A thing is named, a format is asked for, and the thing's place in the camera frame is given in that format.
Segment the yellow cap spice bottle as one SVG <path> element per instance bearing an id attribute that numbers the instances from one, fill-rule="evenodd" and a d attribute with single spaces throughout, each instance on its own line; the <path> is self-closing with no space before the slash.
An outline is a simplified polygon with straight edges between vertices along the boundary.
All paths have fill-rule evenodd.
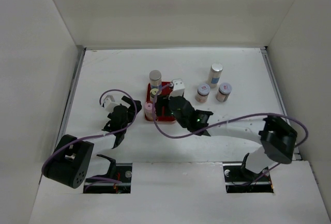
<path id="1" fill-rule="evenodd" d="M 151 102 L 156 102 L 157 101 L 158 91 L 159 91 L 159 89 L 157 89 L 157 88 L 152 88 L 149 91 L 149 99 L 150 99 Z"/>

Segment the pink cap spice bottle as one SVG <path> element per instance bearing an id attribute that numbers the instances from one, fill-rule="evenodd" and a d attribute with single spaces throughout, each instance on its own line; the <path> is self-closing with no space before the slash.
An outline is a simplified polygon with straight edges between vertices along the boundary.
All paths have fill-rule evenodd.
<path id="1" fill-rule="evenodd" d="M 152 102 L 148 101 L 144 105 L 145 117 L 147 120 L 153 120 L 153 104 Z"/>

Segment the tall bottle grey cap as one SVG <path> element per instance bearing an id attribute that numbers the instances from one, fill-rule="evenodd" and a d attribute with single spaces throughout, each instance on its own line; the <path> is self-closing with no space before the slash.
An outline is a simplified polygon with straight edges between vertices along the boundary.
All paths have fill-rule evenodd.
<path id="1" fill-rule="evenodd" d="M 149 80 L 151 88 L 162 88 L 161 72 L 159 70 L 152 70 L 149 73 Z"/>

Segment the tall bottle silver cap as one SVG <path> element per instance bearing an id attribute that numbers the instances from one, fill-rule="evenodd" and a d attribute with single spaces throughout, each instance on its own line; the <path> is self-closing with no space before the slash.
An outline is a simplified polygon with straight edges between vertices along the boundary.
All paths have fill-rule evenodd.
<path id="1" fill-rule="evenodd" d="M 221 63 L 213 63 L 210 67 L 207 84 L 210 88 L 215 88 L 218 85 L 223 65 Z"/>

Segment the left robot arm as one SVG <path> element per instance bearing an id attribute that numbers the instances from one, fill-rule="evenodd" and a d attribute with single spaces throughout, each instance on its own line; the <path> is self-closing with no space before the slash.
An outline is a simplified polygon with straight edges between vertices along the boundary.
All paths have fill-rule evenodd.
<path id="1" fill-rule="evenodd" d="M 98 176 L 89 174 L 88 167 L 93 150 L 99 152 L 104 148 L 97 148 L 93 141 L 106 141 L 112 149 L 117 148 L 142 109 L 141 102 L 129 96 L 124 95 L 121 101 L 129 106 L 116 102 L 112 95 L 100 99 L 99 103 L 108 112 L 109 119 L 101 133 L 80 139 L 72 135 L 62 136 L 53 154 L 43 164 L 42 175 L 73 189 L 78 188 L 85 178 L 95 180 Z"/>

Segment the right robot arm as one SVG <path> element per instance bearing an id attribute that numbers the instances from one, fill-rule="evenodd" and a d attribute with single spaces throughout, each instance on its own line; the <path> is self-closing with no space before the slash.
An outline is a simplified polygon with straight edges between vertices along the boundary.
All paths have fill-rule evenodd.
<path id="1" fill-rule="evenodd" d="M 239 172 L 245 180 L 257 180 L 264 169 L 275 163 L 289 165 L 292 162 L 297 131 L 286 122 L 285 115 L 256 113 L 226 119 L 212 111 L 195 109 L 183 96 L 170 97 L 168 109 L 192 135 L 231 137 L 259 144 L 259 148 L 247 153 L 242 161 Z M 262 125 L 256 120 L 260 115 L 264 117 Z"/>

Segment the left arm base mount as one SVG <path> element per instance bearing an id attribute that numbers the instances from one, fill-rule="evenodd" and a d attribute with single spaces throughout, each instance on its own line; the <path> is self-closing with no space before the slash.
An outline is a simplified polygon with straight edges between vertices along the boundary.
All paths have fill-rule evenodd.
<path id="1" fill-rule="evenodd" d="M 114 158 L 98 154 L 89 164 L 83 193 L 129 194 L 132 171 L 133 164 L 118 163 Z"/>

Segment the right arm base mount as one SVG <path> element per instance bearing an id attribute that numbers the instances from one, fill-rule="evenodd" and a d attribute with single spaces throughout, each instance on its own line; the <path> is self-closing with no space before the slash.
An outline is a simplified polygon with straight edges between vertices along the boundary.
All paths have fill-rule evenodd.
<path id="1" fill-rule="evenodd" d="M 227 193 L 273 193 L 274 188 L 269 173 L 244 173 L 238 163 L 223 165 L 225 190 Z"/>

